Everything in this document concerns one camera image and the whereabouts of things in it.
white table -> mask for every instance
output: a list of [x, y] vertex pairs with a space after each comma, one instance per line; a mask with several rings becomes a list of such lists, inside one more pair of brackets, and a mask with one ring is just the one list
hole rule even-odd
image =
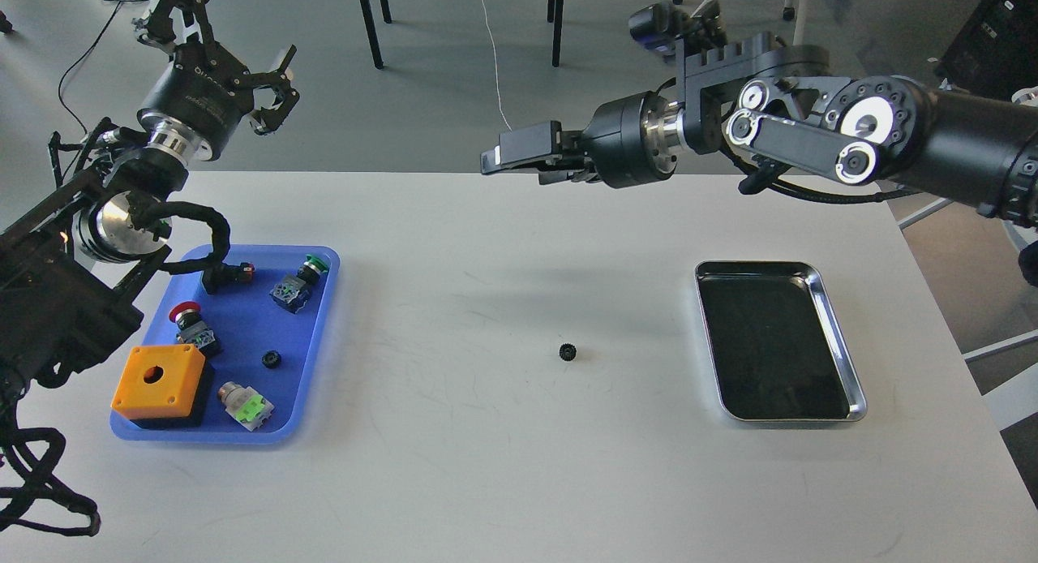
[[[69, 437], [57, 474], [100, 503], [101, 534], [11, 529], [0, 560], [1036, 560], [1038, 513], [889, 209], [736, 183], [192, 175], [181, 197], [235, 242], [342, 257], [304, 422], [260, 449], [115, 438], [138, 332], [22, 404], [23, 426]], [[174, 224], [174, 254], [206, 235]], [[821, 272], [864, 421], [723, 417], [692, 290], [707, 260]], [[165, 285], [138, 299], [148, 318]]]

orange box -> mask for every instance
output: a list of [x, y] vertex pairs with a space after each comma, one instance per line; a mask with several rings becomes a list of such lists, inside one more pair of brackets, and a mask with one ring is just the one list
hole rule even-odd
[[137, 346], [115, 386], [112, 409], [131, 421], [187, 418], [204, 367], [206, 356], [193, 344]]

robotic arm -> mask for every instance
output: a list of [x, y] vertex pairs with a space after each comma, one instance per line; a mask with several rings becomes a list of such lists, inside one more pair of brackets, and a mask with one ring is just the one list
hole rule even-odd
[[[163, 50], [169, 59], [137, 112], [142, 131], [105, 118], [82, 144], [63, 145], [55, 134], [51, 159], [59, 188], [0, 235], [0, 449], [25, 480], [21, 488], [0, 488], [0, 499], [10, 499], [0, 509], [0, 531], [22, 525], [64, 535], [97, 534], [97, 505], [52, 474], [64, 438], [53, 429], [19, 429], [18, 402], [31, 381], [60, 386], [126, 342], [143, 319], [133, 300], [156, 271], [223, 267], [230, 245], [227, 221], [215, 209], [168, 202], [169, 195], [183, 189], [190, 161], [220, 157], [245, 116], [255, 133], [273, 133], [299, 100], [288, 68], [295, 47], [282, 52], [270, 72], [253, 74], [213, 37], [208, 1], [152, 0], [144, 16], [134, 20], [138, 42]], [[182, 35], [173, 31], [174, 12], [182, 16]], [[273, 90], [274, 104], [255, 108], [253, 92], [264, 88]], [[63, 185], [58, 150], [79, 152], [76, 173]], [[172, 217], [211, 226], [212, 252], [166, 263]], [[136, 265], [109, 288], [76, 263], [76, 243], [98, 261]], [[29, 449], [32, 441], [49, 446], [43, 456]], [[84, 514], [89, 522], [57, 529], [23, 520], [39, 499]]]
[[988, 218], [1038, 223], [1038, 109], [903, 76], [830, 76], [826, 50], [787, 47], [770, 33], [728, 43], [719, 16], [716, 2], [700, 17], [671, 4], [635, 12], [632, 37], [675, 57], [678, 99], [643, 92], [601, 105], [583, 131], [549, 122], [501, 134], [483, 153], [483, 173], [535, 168], [542, 184], [624, 188], [667, 180], [681, 154], [721, 152], [747, 175], [744, 194], [845, 204], [899, 194], [839, 196], [780, 179], [796, 167], [850, 186], [890, 180]]

small black gear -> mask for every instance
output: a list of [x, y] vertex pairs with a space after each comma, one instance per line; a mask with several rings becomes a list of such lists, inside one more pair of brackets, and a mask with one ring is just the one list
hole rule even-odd
[[281, 353], [277, 350], [268, 350], [263, 355], [263, 366], [268, 369], [273, 369], [281, 364]]
[[558, 348], [558, 356], [563, 360], [570, 360], [577, 357], [577, 347], [572, 344], [564, 344]]

black chair leg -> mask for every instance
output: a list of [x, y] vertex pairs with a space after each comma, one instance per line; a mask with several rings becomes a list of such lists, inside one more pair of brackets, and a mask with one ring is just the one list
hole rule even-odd
[[382, 21], [386, 24], [392, 24], [392, 16], [389, 14], [389, 0], [379, 0], [382, 4]]
[[551, 39], [551, 64], [558, 68], [558, 53], [563, 45], [563, 0], [555, 0], [554, 34]]
[[379, 35], [375, 33], [375, 19], [372, 17], [372, 0], [360, 0], [360, 12], [364, 16], [367, 44], [372, 47], [372, 60], [375, 61], [375, 68], [381, 71], [384, 64], [382, 63], [382, 50], [379, 49]]
[[555, 0], [548, 0], [548, 24], [555, 21]]

